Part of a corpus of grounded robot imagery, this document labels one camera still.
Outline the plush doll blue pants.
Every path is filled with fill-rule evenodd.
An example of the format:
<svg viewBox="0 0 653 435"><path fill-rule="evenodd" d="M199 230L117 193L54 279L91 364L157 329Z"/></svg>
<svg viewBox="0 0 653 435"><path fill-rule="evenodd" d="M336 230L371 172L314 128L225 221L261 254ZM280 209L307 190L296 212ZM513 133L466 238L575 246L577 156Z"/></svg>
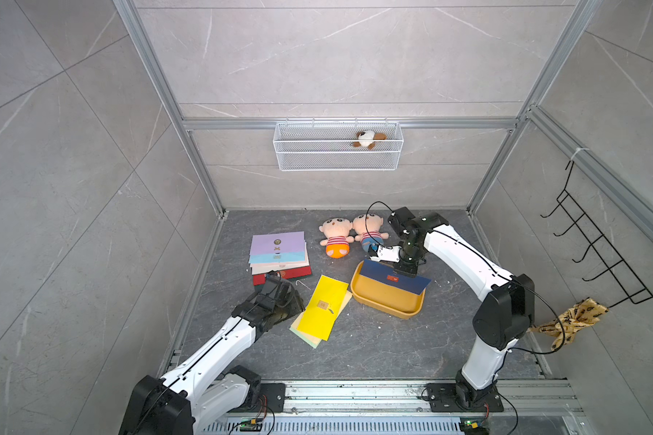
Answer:
<svg viewBox="0 0 653 435"><path fill-rule="evenodd" d="M389 234L381 231L383 225L384 219L372 213L359 215L353 220L353 230L357 233L355 241L361 244L364 252L377 252L389 239Z"/></svg>

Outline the tan kraft envelope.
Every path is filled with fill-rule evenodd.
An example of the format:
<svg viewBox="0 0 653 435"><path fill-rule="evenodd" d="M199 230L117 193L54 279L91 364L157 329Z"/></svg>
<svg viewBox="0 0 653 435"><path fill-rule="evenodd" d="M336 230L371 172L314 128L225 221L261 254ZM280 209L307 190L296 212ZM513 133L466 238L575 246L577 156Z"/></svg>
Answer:
<svg viewBox="0 0 653 435"><path fill-rule="evenodd" d="M348 306L348 303L350 302L351 299L352 299L352 294L351 294L350 291L347 291L347 292L346 292L346 295L345 295L345 297L344 297L344 299L343 299L343 301L342 301L341 308L339 309L339 313L338 313L339 315L341 315L341 313L345 310L345 308ZM303 315L300 314L300 315L295 319L295 321L291 324L290 327L294 327L295 329L297 329L297 327L299 326L299 324L300 324L300 322L301 322L301 320L302 320L302 317L303 317Z"/></svg>

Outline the purple envelope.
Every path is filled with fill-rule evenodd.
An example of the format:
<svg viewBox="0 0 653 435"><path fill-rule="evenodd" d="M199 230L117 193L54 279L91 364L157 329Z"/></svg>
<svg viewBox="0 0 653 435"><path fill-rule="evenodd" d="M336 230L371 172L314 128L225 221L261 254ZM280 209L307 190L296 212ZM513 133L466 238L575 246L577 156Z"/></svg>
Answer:
<svg viewBox="0 0 653 435"><path fill-rule="evenodd" d="M303 231L284 232L267 235L254 235L250 246L250 256L293 254L304 250Z"/></svg>

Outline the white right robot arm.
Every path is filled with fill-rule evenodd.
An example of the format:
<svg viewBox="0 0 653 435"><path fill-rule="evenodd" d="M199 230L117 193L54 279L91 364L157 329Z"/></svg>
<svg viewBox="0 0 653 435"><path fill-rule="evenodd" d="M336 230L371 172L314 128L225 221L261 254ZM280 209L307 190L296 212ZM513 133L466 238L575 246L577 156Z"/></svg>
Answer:
<svg viewBox="0 0 653 435"><path fill-rule="evenodd" d="M473 317L475 343L455 377L455 401L464 410L490 404L506 356L521 351L519 340L534 324L535 292L527 275L513 275L468 244L437 213L417 217L408 208L390 213L388 223L400 238L395 271L415 277L427 254L446 263L475 292L481 305Z"/></svg>

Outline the pink envelope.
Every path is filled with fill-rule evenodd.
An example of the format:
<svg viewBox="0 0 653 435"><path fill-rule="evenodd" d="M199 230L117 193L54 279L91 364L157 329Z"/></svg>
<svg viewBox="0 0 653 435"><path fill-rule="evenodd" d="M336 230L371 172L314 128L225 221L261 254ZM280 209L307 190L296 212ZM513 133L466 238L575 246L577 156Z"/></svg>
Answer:
<svg viewBox="0 0 653 435"><path fill-rule="evenodd" d="M250 267L252 269L254 268L269 268L272 270L272 268L300 268L301 266L308 266L309 261L308 258L303 259L301 261L276 261L276 262L268 262L268 263L250 263Z"/></svg>

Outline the cream white envelope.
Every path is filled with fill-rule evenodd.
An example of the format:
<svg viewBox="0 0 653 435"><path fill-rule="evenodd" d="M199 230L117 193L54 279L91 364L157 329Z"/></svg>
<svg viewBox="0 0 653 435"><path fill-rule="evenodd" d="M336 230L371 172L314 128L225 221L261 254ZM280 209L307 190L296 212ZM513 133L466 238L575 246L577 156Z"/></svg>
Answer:
<svg viewBox="0 0 653 435"><path fill-rule="evenodd" d="M294 268L272 268L272 270L270 270L269 268L259 268L259 269L251 268L251 273L252 275L262 275L262 274L270 273L271 271L282 271L288 269L294 269Z"/></svg>

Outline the yellow patterned cloth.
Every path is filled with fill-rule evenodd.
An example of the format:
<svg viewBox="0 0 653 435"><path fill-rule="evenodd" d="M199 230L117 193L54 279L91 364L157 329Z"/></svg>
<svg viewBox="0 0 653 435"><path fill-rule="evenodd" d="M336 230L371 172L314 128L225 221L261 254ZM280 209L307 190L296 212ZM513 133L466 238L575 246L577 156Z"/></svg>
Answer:
<svg viewBox="0 0 653 435"><path fill-rule="evenodd" d="M551 351L558 351L562 346L573 343L578 332L598 324L607 313L609 313L607 306L592 298L586 298L567 309L552 322L532 327L529 331L553 337Z"/></svg>

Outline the red envelope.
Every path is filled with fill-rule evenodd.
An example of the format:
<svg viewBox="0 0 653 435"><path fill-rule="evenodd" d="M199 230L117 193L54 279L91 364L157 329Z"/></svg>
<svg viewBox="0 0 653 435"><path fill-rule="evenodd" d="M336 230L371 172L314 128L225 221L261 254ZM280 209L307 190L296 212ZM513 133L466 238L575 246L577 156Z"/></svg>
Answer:
<svg viewBox="0 0 653 435"><path fill-rule="evenodd" d="M266 283L270 275L280 275L284 279L294 279L301 277L308 277L312 275L312 268L310 266L301 266L300 268L289 269L271 269L266 273L256 274L252 276L252 284L254 286L262 286Z"/></svg>

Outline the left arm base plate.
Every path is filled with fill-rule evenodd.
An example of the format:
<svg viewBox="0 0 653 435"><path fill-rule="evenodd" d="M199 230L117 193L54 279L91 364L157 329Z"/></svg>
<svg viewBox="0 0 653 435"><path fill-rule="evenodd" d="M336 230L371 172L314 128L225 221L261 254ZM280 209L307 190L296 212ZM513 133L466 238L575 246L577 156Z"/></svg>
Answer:
<svg viewBox="0 0 653 435"><path fill-rule="evenodd" d="M264 413L263 406L268 404L276 414L284 411L285 400L287 398L287 385L284 382L262 382L259 386L251 386L245 402L238 407L229 410L229 413L250 413L260 411Z"/></svg>

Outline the small brown white plush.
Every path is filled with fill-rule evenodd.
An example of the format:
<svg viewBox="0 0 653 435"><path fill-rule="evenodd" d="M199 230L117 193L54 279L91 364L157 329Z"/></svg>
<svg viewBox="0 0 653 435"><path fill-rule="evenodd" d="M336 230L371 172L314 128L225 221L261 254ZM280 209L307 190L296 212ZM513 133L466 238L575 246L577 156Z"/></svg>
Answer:
<svg viewBox="0 0 653 435"><path fill-rule="evenodd" d="M366 130L357 133L357 139L351 143L353 148L366 148L373 150L379 141L386 141L387 136L384 133L377 133L374 131Z"/></svg>

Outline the light blue envelope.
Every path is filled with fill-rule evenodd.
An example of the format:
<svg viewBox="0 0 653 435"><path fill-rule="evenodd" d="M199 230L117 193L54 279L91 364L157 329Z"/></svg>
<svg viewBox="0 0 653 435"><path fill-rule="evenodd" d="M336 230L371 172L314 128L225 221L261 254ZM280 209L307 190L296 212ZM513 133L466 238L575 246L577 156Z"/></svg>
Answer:
<svg viewBox="0 0 653 435"><path fill-rule="evenodd" d="M253 246L250 250L249 263L255 264L269 264L269 263L289 263L289 262L302 262L307 258L306 254L307 245L296 246L275 246L275 245L260 245Z"/></svg>

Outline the navy blue envelope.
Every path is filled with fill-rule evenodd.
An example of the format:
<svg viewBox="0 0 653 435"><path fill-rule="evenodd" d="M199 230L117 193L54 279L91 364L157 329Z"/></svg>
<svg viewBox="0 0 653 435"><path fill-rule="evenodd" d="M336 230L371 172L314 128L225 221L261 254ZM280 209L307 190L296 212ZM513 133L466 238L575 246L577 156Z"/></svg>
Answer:
<svg viewBox="0 0 653 435"><path fill-rule="evenodd" d="M421 295L432 282L426 277L408 277L395 271L391 266L365 260L360 267L359 275L377 281L387 286L393 286L414 295Z"/></svg>

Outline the yellow plastic storage box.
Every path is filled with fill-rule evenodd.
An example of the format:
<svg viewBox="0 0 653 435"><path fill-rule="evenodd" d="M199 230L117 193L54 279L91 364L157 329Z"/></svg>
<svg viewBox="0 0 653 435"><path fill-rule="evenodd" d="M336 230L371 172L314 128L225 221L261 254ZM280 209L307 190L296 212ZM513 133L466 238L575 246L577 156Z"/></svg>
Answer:
<svg viewBox="0 0 653 435"><path fill-rule="evenodd" d="M363 262L357 266L350 283L351 293L357 302L402 319L409 319L420 313L426 290L421 295L414 295L361 277L359 272Z"/></svg>

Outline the yellow envelope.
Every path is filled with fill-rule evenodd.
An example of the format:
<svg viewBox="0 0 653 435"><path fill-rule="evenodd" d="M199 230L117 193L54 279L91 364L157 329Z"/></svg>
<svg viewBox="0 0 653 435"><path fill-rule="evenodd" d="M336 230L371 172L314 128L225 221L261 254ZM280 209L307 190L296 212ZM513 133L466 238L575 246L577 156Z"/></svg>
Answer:
<svg viewBox="0 0 653 435"><path fill-rule="evenodd" d="M297 324L297 331L327 341L348 293L348 284L323 275Z"/></svg>

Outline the light green envelope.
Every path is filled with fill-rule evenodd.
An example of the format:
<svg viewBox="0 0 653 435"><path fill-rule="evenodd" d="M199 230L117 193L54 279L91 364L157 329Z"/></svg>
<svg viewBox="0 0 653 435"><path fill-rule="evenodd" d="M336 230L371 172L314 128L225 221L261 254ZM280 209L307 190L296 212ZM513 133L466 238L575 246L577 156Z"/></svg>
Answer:
<svg viewBox="0 0 653 435"><path fill-rule="evenodd" d="M294 327L290 327L290 331L297 335L298 338L303 340L305 343L310 345L312 348L316 349L322 342L321 339L317 337L313 337L312 335L307 335L306 333L301 333L300 331L297 331Z"/></svg>

